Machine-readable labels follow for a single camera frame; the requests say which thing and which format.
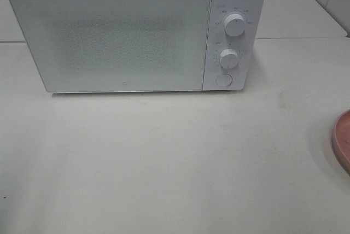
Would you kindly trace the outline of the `round white door-release button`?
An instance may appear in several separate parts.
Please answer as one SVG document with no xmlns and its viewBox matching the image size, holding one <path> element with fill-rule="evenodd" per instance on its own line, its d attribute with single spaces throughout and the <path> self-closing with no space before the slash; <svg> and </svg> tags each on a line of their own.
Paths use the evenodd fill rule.
<svg viewBox="0 0 350 234">
<path fill-rule="evenodd" d="M 232 76 L 229 74 L 221 74 L 215 80 L 220 87 L 229 87 L 232 84 Z"/>
</svg>

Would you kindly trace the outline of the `white timer knob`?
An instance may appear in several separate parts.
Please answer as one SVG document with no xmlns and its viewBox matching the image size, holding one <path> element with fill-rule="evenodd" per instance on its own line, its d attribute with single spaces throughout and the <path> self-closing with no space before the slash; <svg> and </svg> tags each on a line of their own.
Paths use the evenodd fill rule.
<svg viewBox="0 0 350 234">
<path fill-rule="evenodd" d="M 235 68 L 240 60 L 240 56 L 235 49 L 225 49 L 219 54 L 220 66 L 224 69 Z"/>
</svg>

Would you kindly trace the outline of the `white microwave door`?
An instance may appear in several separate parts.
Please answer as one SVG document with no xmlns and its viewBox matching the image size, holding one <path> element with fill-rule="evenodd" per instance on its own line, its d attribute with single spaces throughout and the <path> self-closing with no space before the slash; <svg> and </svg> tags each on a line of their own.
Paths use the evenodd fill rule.
<svg viewBox="0 0 350 234">
<path fill-rule="evenodd" d="M 10 0 L 52 93 L 200 90 L 211 0 Z"/>
</svg>

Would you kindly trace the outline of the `pink round plate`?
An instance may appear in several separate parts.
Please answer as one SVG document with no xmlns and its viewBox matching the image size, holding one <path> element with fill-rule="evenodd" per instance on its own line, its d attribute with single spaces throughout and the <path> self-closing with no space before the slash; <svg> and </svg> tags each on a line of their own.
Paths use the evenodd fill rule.
<svg viewBox="0 0 350 234">
<path fill-rule="evenodd" d="M 339 164 L 349 174 L 349 110 L 336 120 L 332 131 L 332 149 Z"/>
</svg>

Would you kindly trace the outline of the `upper white power knob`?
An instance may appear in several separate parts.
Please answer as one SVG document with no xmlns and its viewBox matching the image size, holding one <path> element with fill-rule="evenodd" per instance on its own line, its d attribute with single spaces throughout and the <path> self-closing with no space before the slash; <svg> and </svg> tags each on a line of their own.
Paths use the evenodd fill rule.
<svg viewBox="0 0 350 234">
<path fill-rule="evenodd" d="M 246 29 L 247 19 L 240 11 L 234 11 L 223 19 L 225 33 L 230 37 L 238 37 Z"/>
</svg>

